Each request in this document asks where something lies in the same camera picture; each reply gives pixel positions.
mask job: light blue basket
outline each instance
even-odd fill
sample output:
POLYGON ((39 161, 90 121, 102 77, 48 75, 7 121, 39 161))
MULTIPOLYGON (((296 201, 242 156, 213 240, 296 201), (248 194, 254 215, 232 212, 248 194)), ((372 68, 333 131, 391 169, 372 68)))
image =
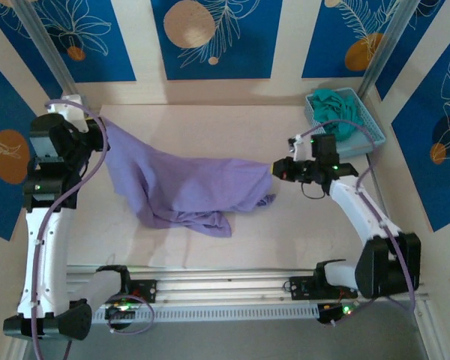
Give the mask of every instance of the light blue basket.
MULTIPOLYGON (((362 103, 360 97, 355 93, 355 91, 352 88, 339 88, 334 91, 342 98, 347 98, 348 96, 353 97, 355 105, 358 109, 358 116, 363 120, 364 126, 372 136, 373 143, 375 144, 375 146, 382 145, 385 142, 385 135, 383 135, 383 132, 380 130, 378 124, 375 122, 374 118, 372 118, 372 115, 370 115, 367 108, 362 103)), ((314 107, 311 103, 313 96, 313 94, 307 95, 305 104, 305 116, 307 117, 312 127, 320 124, 314 119, 314 107)), ((324 133, 325 130, 323 130, 323 127, 314 132, 314 134, 324 133)), ((368 141, 367 137, 360 130, 354 131, 352 136, 347 140, 337 142, 337 152, 340 155, 340 159, 367 154, 373 149, 374 148, 368 141)))

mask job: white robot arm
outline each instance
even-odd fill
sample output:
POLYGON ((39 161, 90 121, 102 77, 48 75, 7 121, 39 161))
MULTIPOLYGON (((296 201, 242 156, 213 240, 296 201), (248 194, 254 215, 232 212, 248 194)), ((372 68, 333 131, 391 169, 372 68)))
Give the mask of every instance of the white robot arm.
POLYGON ((318 287, 346 287, 358 290, 365 298, 375 299, 408 290, 407 279, 389 236, 398 243, 405 259, 412 287, 419 287, 421 243, 414 234, 403 234, 370 197, 363 186, 357 187, 358 173, 349 163, 340 163, 335 136, 313 135, 312 157, 304 158, 299 135, 289 140, 294 158, 276 161, 272 173, 282 180, 322 186, 345 212, 363 244, 357 263, 331 260, 317 264, 318 287))
MULTIPOLYGON (((81 104, 76 95, 65 100, 81 104)), ((49 114, 33 120, 30 140, 35 157, 28 165, 23 185, 28 225, 25 284, 17 315, 4 321, 4 333, 30 338, 35 308, 40 338, 82 340, 89 333, 92 314, 115 294, 130 292, 128 270, 120 265, 103 266, 82 288, 68 294, 68 230, 77 208, 78 191, 52 213, 40 240, 38 233, 51 205, 82 180, 80 173, 92 152, 107 149, 103 148, 98 125, 86 120, 83 111, 67 105, 52 106, 49 114), (35 258, 37 245, 40 255, 35 258), (33 277, 37 279, 36 301, 32 297, 33 277)))

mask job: green towel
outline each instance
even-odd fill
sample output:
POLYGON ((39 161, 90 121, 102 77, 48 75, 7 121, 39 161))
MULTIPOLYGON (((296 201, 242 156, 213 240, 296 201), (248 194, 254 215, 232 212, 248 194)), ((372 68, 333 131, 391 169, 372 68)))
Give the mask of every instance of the green towel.
MULTIPOLYGON (((313 118, 319 123, 328 120, 343 119, 363 125, 363 120, 359 117, 357 106, 353 96, 343 99, 335 91, 329 88, 319 88, 315 90, 312 98, 313 118)), ((323 127, 328 134, 334 134, 337 141, 347 140, 356 130, 351 124, 337 122, 323 127)))

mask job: white leaf pattern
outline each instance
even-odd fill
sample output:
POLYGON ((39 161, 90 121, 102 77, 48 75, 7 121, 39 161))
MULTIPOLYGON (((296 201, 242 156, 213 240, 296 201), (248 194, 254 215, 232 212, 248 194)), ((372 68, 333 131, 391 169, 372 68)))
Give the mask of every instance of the white leaf pattern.
MULTIPOLYGON (((367 57, 369 60, 374 55, 374 49, 376 47, 376 38, 371 37, 371 35, 385 31, 386 26, 390 23, 390 20, 392 20, 392 17, 398 9, 398 5, 402 1, 403 0, 388 0, 388 4, 386 5, 386 0, 381 0, 378 9, 374 12, 370 9, 368 0, 340 0, 336 6, 342 13, 345 25, 352 29, 358 40, 363 40, 364 44, 367 45, 367 57)), ((432 16, 439 7, 441 1, 442 0, 436 0, 436 3, 433 5, 428 5, 427 2, 421 2, 415 15, 409 21, 409 25, 415 29, 417 16, 432 16)))
MULTIPOLYGON (((90 16, 88 0, 38 0, 32 4, 49 35, 65 48, 75 46, 108 55, 108 46, 100 36, 110 32, 112 23, 90 16)), ((11 7, 0 3, 0 17, 9 28, 29 38, 11 7)))
POLYGON ((412 15, 408 25, 415 30, 419 17, 432 17, 437 12, 441 2, 442 0, 436 0, 435 4, 428 4, 427 1, 420 1, 417 10, 415 10, 415 13, 412 15))
POLYGON ((227 49, 233 46, 234 39, 240 39, 239 20, 244 19, 255 11, 260 0, 253 0, 254 3, 245 12, 244 4, 251 0, 194 0, 202 4, 211 14, 215 23, 215 33, 213 37, 202 46, 193 49, 182 49, 179 58, 184 58, 180 68, 198 61, 206 62, 210 58, 219 59, 227 49))

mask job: orange circle pattern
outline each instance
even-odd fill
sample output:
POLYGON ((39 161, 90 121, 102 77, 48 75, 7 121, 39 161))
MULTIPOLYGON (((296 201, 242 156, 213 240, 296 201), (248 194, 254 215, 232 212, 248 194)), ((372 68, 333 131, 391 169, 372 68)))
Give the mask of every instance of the orange circle pattern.
POLYGON ((29 144, 21 133, 15 130, 0 131, 0 143, 9 148, 19 148, 16 156, 0 154, 0 179, 8 184, 18 185, 27 175, 27 165, 30 161, 29 144))
POLYGON ((430 149, 430 158, 436 165, 440 165, 446 158, 447 151, 445 146, 439 142, 432 145, 430 149))
POLYGON ((67 54, 70 56, 70 59, 76 61, 76 62, 82 62, 85 60, 85 52, 76 46, 70 46, 67 49, 67 54))
POLYGON ((383 34, 373 33, 368 35, 366 39, 361 39, 354 43, 345 55, 346 68, 350 71, 367 70, 372 59, 372 56, 369 55, 368 47, 370 46, 370 51, 373 55, 382 38, 383 34))

